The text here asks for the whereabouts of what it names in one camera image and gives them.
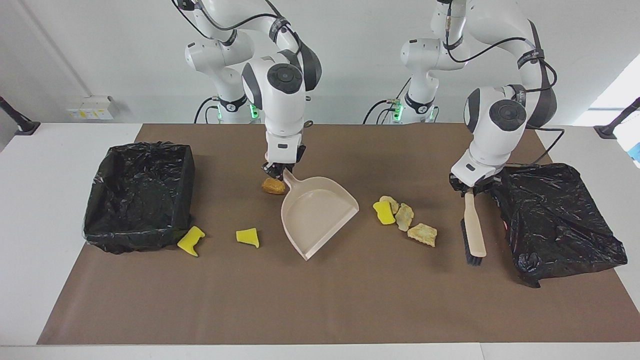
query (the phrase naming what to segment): black stand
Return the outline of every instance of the black stand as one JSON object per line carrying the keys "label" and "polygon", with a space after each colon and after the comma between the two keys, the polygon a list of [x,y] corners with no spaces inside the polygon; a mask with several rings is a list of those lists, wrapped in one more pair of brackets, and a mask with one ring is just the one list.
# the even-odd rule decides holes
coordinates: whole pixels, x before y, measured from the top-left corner
{"label": "black stand", "polygon": [[12,106],[9,105],[3,97],[0,97],[0,108],[2,108],[2,110],[4,110],[4,112],[7,113],[7,115],[9,115],[18,125],[18,130],[15,132],[16,135],[32,135],[36,132],[38,126],[40,126],[39,122],[29,120],[26,116],[12,108]]}
{"label": "black stand", "polygon": [[616,117],[616,119],[611,122],[611,124],[605,126],[594,126],[593,129],[596,131],[596,133],[598,133],[598,135],[600,135],[601,138],[615,140],[617,138],[616,135],[613,135],[613,130],[616,128],[616,126],[622,124],[622,122],[626,118],[628,118],[629,115],[638,110],[638,108],[640,108],[640,97],[638,97],[636,101],[634,101],[634,103],[631,104],[628,108],[624,109],[620,113],[620,115],[618,115],[618,117]]}

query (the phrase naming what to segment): brown mat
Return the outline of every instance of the brown mat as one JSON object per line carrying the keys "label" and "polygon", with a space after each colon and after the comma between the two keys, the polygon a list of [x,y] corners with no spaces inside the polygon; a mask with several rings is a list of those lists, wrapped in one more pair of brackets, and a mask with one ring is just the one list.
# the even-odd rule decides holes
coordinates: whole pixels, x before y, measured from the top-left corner
{"label": "brown mat", "polygon": [[[466,264],[463,200],[447,178],[471,141],[463,125],[308,129],[296,175],[330,177],[360,203],[308,263],[282,229],[282,198],[260,190],[264,127],[144,125],[137,140],[193,147],[200,257],[85,246],[38,344],[640,341],[639,313],[612,270],[521,284],[487,195],[477,203],[489,256]],[[513,161],[542,151],[527,132]],[[436,227],[438,247],[377,223],[380,195]],[[236,243],[251,227],[260,249]]]}

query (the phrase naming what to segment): bin lined with black bag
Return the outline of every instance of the bin lined with black bag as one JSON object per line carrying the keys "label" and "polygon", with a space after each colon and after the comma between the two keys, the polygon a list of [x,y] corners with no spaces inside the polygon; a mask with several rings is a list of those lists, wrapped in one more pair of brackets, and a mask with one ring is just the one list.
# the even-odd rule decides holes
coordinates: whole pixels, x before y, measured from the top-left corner
{"label": "bin lined with black bag", "polygon": [[84,238],[114,254],[176,244],[189,229],[194,173],[188,145],[110,148],[93,179]]}
{"label": "bin lined with black bag", "polygon": [[507,167],[499,178],[490,193],[506,223],[513,263],[528,285],[627,264],[624,246],[573,167]]}

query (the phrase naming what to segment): beige dustpan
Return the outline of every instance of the beige dustpan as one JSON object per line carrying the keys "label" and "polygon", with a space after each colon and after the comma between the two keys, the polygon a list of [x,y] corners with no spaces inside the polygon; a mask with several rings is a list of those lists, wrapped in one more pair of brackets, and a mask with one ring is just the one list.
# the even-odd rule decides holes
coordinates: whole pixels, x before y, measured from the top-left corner
{"label": "beige dustpan", "polygon": [[284,170],[289,193],[280,214],[287,237],[309,260],[358,210],[358,202],[343,187],[325,177],[298,180]]}

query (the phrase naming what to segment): brown potato-like object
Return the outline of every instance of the brown potato-like object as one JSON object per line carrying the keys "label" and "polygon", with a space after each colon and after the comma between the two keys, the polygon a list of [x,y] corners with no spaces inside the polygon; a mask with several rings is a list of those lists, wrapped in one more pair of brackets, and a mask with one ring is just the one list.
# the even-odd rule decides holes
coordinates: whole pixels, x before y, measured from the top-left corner
{"label": "brown potato-like object", "polygon": [[436,236],[438,236],[438,230],[420,223],[409,229],[407,235],[411,239],[417,240],[423,244],[436,247]]}
{"label": "brown potato-like object", "polygon": [[413,209],[405,203],[400,204],[400,209],[396,214],[396,223],[398,224],[398,229],[407,232],[409,230],[409,227],[411,226],[413,217]]}
{"label": "brown potato-like object", "polygon": [[383,197],[381,197],[380,198],[380,202],[383,202],[383,201],[389,201],[389,204],[391,205],[391,212],[394,215],[397,214],[398,210],[400,209],[400,205],[398,204],[398,201],[396,201],[391,196],[383,196]]}
{"label": "brown potato-like object", "polygon": [[273,179],[272,177],[266,179],[262,183],[262,189],[266,193],[272,193],[273,195],[283,195],[287,192],[287,187],[278,179]]}

